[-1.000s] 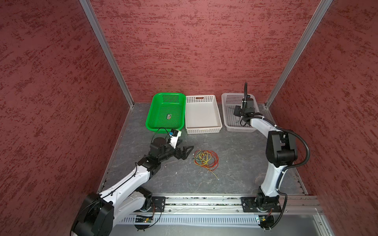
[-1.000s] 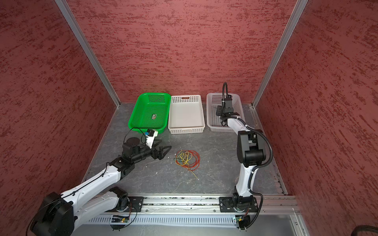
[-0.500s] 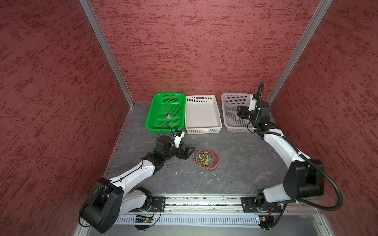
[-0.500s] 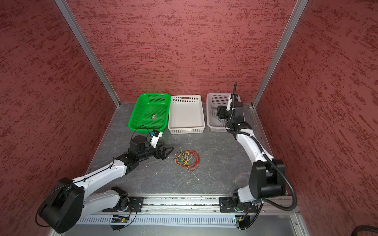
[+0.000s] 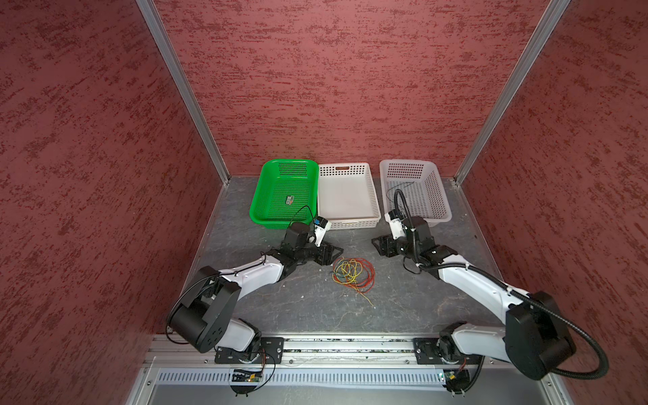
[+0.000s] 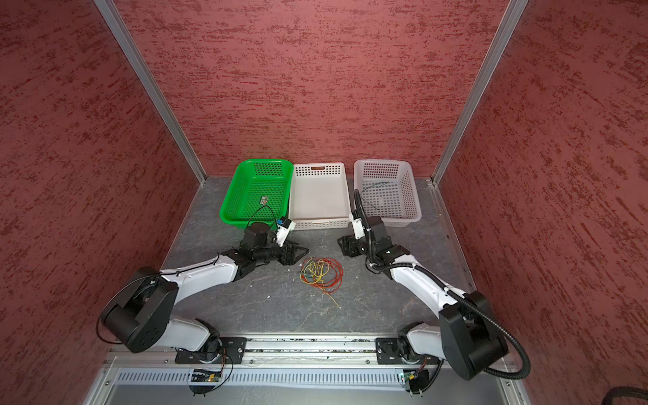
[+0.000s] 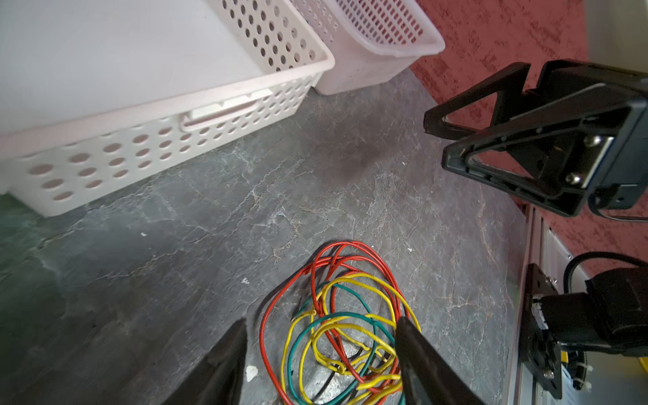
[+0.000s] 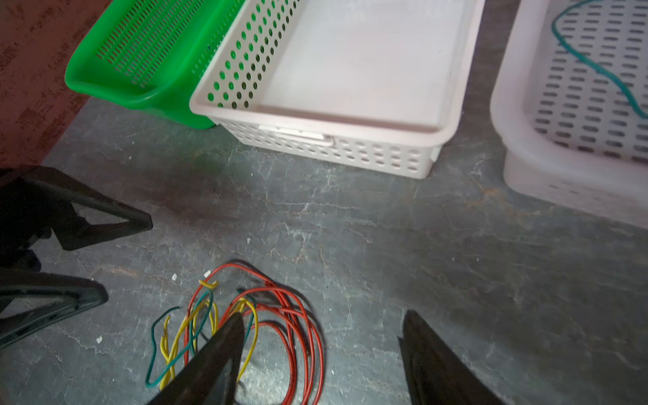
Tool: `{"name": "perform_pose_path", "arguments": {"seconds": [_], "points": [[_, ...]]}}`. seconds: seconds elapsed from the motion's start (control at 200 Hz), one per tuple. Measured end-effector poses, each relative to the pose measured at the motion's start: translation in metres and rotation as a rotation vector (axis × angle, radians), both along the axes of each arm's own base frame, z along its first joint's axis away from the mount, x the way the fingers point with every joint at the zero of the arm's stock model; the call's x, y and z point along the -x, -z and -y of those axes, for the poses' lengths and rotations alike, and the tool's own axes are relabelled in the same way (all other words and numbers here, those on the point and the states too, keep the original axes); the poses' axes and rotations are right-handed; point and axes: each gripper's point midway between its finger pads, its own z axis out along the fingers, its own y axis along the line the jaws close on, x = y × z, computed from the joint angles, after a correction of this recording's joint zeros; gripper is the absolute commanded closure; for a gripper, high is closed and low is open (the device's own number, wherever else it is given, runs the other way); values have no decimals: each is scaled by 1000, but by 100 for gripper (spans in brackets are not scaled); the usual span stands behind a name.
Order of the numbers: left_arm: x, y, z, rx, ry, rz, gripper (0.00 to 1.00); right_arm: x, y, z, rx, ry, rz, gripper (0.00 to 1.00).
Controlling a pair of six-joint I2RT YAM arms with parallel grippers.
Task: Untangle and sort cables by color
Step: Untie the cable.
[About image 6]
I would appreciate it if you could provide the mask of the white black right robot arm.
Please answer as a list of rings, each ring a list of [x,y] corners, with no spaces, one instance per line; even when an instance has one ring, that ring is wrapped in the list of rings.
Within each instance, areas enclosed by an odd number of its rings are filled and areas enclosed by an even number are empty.
[[[438,320],[436,326],[423,322],[400,333],[404,358],[434,356],[470,380],[509,353],[506,336],[494,325],[483,295],[468,294],[425,268],[410,250],[393,244],[380,218],[370,217],[368,226],[355,219],[352,226],[354,234],[337,239],[342,254],[363,256],[371,273],[384,274],[405,287]]]

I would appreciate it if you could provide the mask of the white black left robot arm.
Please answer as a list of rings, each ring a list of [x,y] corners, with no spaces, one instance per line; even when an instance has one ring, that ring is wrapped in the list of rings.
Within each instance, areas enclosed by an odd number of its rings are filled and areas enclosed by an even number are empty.
[[[186,298],[218,285],[245,278],[257,268],[277,262],[292,266],[309,250],[289,241],[294,225],[278,221],[273,231],[263,222],[248,224],[237,248],[182,268],[156,271],[140,268],[104,306],[96,323],[114,336],[114,344],[131,353],[172,348],[203,364],[224,359],[220,334],[203,320],[175,317],[173,310]]]

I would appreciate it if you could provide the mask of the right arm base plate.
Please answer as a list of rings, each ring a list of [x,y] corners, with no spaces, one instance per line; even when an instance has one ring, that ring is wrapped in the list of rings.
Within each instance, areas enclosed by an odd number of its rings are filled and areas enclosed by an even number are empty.
[[[375,339],[376,358],[380,365],[409,365],[423,364],[436,366],[439,359],[431,355],[417,354],[405,337],[377,337]]]

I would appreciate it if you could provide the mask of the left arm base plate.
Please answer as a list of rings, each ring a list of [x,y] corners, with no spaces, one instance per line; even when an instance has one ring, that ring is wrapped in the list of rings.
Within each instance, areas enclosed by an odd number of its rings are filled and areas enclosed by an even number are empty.
[[[242,362],[246,337],[212,336],[197,350],[175,348],[175,363],[178,365],[222,366],[228,361],[234,365]]]

